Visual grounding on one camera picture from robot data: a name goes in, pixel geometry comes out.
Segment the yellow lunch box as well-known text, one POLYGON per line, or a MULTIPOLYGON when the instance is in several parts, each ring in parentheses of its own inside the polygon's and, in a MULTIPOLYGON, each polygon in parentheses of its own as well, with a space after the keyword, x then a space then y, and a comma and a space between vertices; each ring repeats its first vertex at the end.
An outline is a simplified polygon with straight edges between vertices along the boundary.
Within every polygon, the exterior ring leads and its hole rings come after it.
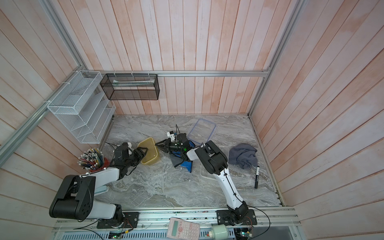
POLYGON ((160 160, 159 151, 155 146, 155 141, 152 137, 149 137, 138 144, 140 148, 147 148, 146 156, 142 159, 143 165, 151 166, 160 160))

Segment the grey cloth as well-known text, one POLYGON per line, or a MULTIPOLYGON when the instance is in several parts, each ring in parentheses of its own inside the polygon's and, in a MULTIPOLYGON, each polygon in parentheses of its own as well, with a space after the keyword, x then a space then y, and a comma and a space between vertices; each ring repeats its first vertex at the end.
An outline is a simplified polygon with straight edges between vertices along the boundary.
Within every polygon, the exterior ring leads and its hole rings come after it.
POLYGON ((258 166, 256 156, 257 149, 249 144, 239 144, 229 151, 228 162, 232 165, 237 165, 242 169, 250 169, 258 166))

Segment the clear lunch box blue rim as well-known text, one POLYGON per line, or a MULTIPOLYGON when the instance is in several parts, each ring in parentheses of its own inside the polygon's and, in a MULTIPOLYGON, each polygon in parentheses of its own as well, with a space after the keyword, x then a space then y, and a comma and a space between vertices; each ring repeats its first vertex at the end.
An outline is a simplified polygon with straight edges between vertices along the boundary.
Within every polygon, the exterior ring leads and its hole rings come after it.
POLYGON ((205 175, 220 175, 221 171, 227 166, 226 156, 221 149, 212 141, 196 149, 200 162, 205 170, 205 175))

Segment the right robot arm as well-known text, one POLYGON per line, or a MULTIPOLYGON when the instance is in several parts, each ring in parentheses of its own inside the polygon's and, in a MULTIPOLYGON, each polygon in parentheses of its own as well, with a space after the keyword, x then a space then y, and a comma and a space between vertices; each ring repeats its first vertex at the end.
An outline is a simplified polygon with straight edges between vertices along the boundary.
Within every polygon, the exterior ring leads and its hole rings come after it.
POLYGON ((246 220, 248 205, 240 196, 230 176, 228 158, 213 141, 197 146, 187 138, 187 134, 169 132, 168 138, 155 143, 155 146, 164 153, 180 158, 182 163, 199 160, 205 170, 218 181, 226 197, 228 206, 226 220, 230 225, 237 225, 246 220))

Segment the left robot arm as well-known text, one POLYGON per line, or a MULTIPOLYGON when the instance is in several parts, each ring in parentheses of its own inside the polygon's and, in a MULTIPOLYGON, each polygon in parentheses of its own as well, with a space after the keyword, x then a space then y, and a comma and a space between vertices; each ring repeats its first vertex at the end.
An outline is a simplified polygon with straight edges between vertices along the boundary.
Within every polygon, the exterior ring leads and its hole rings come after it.
POLYGON ((128 169, 136 168, 148 152, 146 147, 131 149, 131 144, 125 142, 116 147, 108 167, 90 174, 66 176, 50 206, 50 217, 96 219, 111 228, 121 227, 126 222, 121 205, 96 201, 96 190, 127 176, 128 169))

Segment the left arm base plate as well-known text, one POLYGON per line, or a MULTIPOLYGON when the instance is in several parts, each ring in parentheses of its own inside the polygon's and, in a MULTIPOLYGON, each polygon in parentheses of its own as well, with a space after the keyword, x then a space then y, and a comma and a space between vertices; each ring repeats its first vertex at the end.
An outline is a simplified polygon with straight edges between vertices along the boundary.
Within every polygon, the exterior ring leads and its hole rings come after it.
POLYGON ((111 219, 100 219, 97 229, 120 229, 128 227, 136 228, 139 220, 139 212, 117 212, 111 219))

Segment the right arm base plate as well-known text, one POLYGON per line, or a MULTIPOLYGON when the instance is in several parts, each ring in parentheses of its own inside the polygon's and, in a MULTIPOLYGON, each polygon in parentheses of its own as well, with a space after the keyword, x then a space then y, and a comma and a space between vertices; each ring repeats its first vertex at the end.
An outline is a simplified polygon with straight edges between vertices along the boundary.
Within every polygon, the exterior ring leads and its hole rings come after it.
POLYGON ((248 210, 248 212, 241 217, 237 216, 234 212, 230 210, 218 210, 216 211, 216 214, 218 225, 257 225, 257 219, 254 210, 248 210))

